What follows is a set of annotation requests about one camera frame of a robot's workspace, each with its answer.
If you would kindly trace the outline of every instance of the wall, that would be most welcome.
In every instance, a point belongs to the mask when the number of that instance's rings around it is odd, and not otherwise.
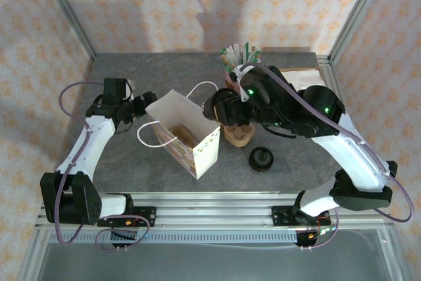
[[[39,180],[65,153],[60,90],[88,57],[54,0],[0,0],[0,269],[15,280],[41,205]],[[65,98],[72,110],[78,90]]]
[[[413,276],[421,276],[420,21],[420,0],[374,0],[335,66],[354,123],[384,159],[397,161],[418,210],[415,221],[397,224]],[[394,192],[392,214],[406,217]]]
[[[328,54],[356,0],[69,0],[105,52],[220,51],[252,41]]]

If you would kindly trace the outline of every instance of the table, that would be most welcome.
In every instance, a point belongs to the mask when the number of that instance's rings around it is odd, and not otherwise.
[[[263,53],[262,61],[280,69],[318,66],[314,53]],[[102,82],[104,78],[131,79],[135,95],[152,91],[160,97],[171,89],[185,95],[204,80],[223,87],[224,69],[218,53],[98,54],[89,80]],[[86,87],[80,115],[84,116],[101,92],[99,86]],[[213,93],[212,85],[202,85],[191,100],[201,104]],[[255,138],[242,148],[221,136],[218,161],[196,180],[165,149],[139,143],[136,130],[146,122],[146,116],[135,120],[128,132],[110,139],[94,174],[93,183],[99,192],[297,192],[319,186],[340,169],[311,140],[273,136],[257,126]],[[82,125],[76,124],[73,143],[81,130]],[[158,143],[152,127],[142,131],[142,138]],[[267,172],[255,172],[249,166],[248,156],[258,146],[274,154],[274,164]]]

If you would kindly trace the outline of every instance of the black lid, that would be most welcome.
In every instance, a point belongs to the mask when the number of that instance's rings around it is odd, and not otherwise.
[[[273,163],[274,156],[265,147],[256,147],[250,153],[249,164],[255,171],[267,171]]]

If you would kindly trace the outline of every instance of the white paper bag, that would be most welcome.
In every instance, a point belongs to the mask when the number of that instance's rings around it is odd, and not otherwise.
[[[165,145],[165,149],[199,179],[218,159],[220,125],[207,120],[200,106],[190,101],[177,91],[171,90],[164,97],[150,104],[146,113],[151,120],[159,121],[152,127],[161,144],[172,139],[174,135],[169,128],[183,124],[190,130],[199,144],[193,149],[184,145],[178,138]]]

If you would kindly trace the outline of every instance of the white rope handle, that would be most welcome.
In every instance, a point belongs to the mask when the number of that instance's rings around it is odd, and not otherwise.
[[[169,140],[168,142],[166,142],[166,143],[163,143],[163,144],[160,144],[160,145],[150,145],[150,144],[148,144],[148,143],[145,143],[141,138],[140,138],[140,135],[139,135],[139,132],[140,132],[140,130],[142,129],[142,128],[144,128],[145,126],[147,126],[147,125],[151,125],[151,124],[155,124],[155,123],[159,123],[159,121],[152,121],[152,122],[148,122],[148,123],[145,123],[144,125],[142,125],[139,129],[137,129],[137,139],[144,145],[144,146],[147,146],[147,147],[152,147],[152,148],[159,148],[159,147],[163,147],[163,146],[165,146],[165,145],[168,145],[169,143],[171,143],[172,141],[175,141],[177,138],[173,138],[172,140]]]
[[[189,92],[189,94],[188,95],[186,95],[186,98],[188,98],[189,99],[189,97],[190,97],[190,95],[191,95],[191,93],[193,92],[193,91],[195,91],[195,89],[197,88],[197,87],[199,87],[200,85],[202,85],[202,84],[211,84],[211,85],[214,85],[215,86],[215,88],[216,88],[216,90],[218,90],[218,86],[214,83],[214,82],[199,82],[190,92]]]

